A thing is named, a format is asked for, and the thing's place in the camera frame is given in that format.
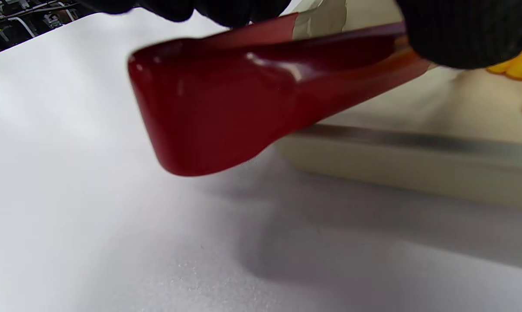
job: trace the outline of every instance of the gloved hand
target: gloved hand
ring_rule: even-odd
[[[196,9],[218,24],[233,28],[275,18],[290,4],[290,0],[78,1],[111,14],[126,12],[138,4],[174,22],[187,20]],[[405,17],[413,49],[439,65],[484,68],[512,59],[522,51],[522,0],[396,2]]]
[[[279,16],[291,0],[78,0],[90,8],[110,14],[142,6],[173,22],[190,18],[193,10],[227,27],[241,27]]]

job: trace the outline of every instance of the metal edge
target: metal edge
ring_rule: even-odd
[[[522,144],[473,140],[429,134],[398,133],[387,130],[315,124],[291,134],[292,137],[320,138],[355,144],[372,144],[404,150],[421,150],[447,156],[491,161],[508,168],[522,169]]]

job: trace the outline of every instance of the red handle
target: red handle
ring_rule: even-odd
[[[229,34],[218,35],[224,44],[217,36],[180,39],[130,58],[152,144],[174,174],[201,176],[245,162],[282,136],[418,77],[429,65],[409,48],[396,51],[402,24],[267,45],[283,41],[272,34],[249,47],[231,43]],[[254,37],[249,42],[259,43]]]

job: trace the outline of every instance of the equipment in background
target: equipment in background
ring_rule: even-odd
[[[73,0],[0,0],[0,51],[91,13]]]

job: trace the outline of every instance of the white surface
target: white surface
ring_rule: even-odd
[[[0,53],[0,312],[522,311],[522,211],[302,174],[272,148],[162,171],[126,57],[219,30],[135,10]]]

